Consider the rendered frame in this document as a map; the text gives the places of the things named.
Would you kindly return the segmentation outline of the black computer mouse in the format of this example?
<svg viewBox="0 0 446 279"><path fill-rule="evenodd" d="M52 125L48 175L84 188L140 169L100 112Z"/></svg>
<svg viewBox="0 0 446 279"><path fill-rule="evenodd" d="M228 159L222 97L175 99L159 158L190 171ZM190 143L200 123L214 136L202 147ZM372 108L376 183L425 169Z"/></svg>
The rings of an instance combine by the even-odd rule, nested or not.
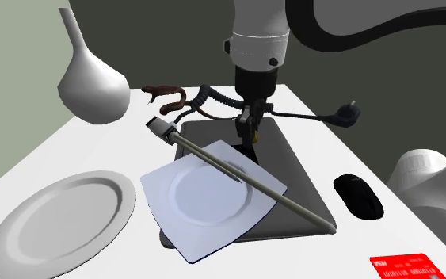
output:
<svg viewBox="0 0 446 279"><path fill-rule="evenodd" d="M378 220L384 215L379 198L362 178L354 174L343 174L334 179L334 189L345 206L356 218Z"/></svg>

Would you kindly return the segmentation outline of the white long-necked vase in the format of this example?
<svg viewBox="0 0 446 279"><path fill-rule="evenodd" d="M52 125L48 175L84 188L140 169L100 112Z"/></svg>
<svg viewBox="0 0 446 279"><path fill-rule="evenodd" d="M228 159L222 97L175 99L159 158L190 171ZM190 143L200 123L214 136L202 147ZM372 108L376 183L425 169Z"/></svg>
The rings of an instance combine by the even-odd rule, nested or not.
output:
<svg viewBox="0 0 446 279"><path fill-rule="evenodd" d="M88 49L71 8L61 8L59 12L73 48L71 61L57 86L62 103L91 124L119 120L130 104L128 80Z"/></svg>

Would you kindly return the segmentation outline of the white round plate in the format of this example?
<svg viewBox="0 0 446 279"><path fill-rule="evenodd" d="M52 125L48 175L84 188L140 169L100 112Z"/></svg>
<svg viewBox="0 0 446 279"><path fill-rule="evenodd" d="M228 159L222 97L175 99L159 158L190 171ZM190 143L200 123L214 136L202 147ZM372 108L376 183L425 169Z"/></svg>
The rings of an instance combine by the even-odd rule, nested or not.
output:
<svg viewBox="0 0 446 279"><path fill-rule="evenodd" d="M104 250L130 219L130 179L97 170L54 182L0 224L0 279L54 279Z"/></svg>

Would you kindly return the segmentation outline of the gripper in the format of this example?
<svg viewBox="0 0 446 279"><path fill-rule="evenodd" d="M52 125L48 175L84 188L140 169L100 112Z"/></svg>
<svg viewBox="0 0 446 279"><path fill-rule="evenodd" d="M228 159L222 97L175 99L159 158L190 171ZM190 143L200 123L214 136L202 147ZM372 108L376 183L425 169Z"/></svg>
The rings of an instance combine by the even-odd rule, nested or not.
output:
<svg viewBox="0 0 446 279"><path fill-rule="evenodd" d="M248 71L235 67L235 91L242 97L245 105L235 119L235 127L245 149L250 149L251 144L258 141L258 127L261 119L264 113L270 113L273 110L273 104L268 104L266 99L274 95L276 82L277 69Z"/></svg>

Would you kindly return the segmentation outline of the red card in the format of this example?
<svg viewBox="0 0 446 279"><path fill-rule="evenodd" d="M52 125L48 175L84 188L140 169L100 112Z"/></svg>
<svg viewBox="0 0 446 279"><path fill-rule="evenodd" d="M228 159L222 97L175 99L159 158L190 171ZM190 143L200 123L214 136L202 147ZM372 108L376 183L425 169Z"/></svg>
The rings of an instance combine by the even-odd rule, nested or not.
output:
<svg viewBox="0 0 446 279"><path fill-rule="evenodd" d="M382 279L446 279L425 254L370 257Z"/></svg>

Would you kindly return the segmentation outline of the white square plate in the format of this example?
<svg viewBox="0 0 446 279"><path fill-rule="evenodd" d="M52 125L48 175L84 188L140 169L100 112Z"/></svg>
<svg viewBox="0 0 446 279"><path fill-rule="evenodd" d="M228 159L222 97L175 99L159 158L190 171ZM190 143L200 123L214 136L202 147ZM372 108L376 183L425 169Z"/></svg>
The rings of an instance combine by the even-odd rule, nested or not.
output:
<svg viewBox="0 0 446 279"><path fill-rule="evenodd" d="M188 263L234 242L276 204L192 154L143 175L140 181L158 226Z"/></svg>

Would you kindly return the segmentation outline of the brown curled snake figure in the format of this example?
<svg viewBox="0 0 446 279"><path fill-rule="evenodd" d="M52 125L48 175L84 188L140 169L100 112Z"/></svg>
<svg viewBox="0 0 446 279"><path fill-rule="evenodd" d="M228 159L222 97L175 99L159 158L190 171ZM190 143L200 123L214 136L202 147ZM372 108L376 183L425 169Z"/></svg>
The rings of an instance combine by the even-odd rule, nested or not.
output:
<svg viewBox="0 0 446 279"><path fill-rule="evenodd" d="M185 107L185 103L187 102L186 92L183 88L179 86L143 86L141 90L144 93L150 94L151 99L149 100L149 104L153 103L157 97L171 95L171 94L180 94L180 100L171 102L168 104L164 104L159 108L159 113L163 116L168 113L181 110Z"/></svg>

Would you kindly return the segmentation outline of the grey closed laptop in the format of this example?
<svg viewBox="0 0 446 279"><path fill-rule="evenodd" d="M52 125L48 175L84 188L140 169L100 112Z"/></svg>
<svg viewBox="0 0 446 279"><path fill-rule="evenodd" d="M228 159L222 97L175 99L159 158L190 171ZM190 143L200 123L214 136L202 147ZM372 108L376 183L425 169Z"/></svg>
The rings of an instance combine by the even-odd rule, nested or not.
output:
<svg viewBox="0 0 446 279"><path fill-rule="evenodd" d="M186 121L181 125L181 135L199 147L217 140L230 144L285 184L288 187L284 194L287 198L335 224L329 209L273 118L265 117L261 120L259 140L253 145L252 152L242 149L242 139L237 136L233 120ZM283 205L276 204L269 214L237 241L240 243L325 233Z"/></svg>

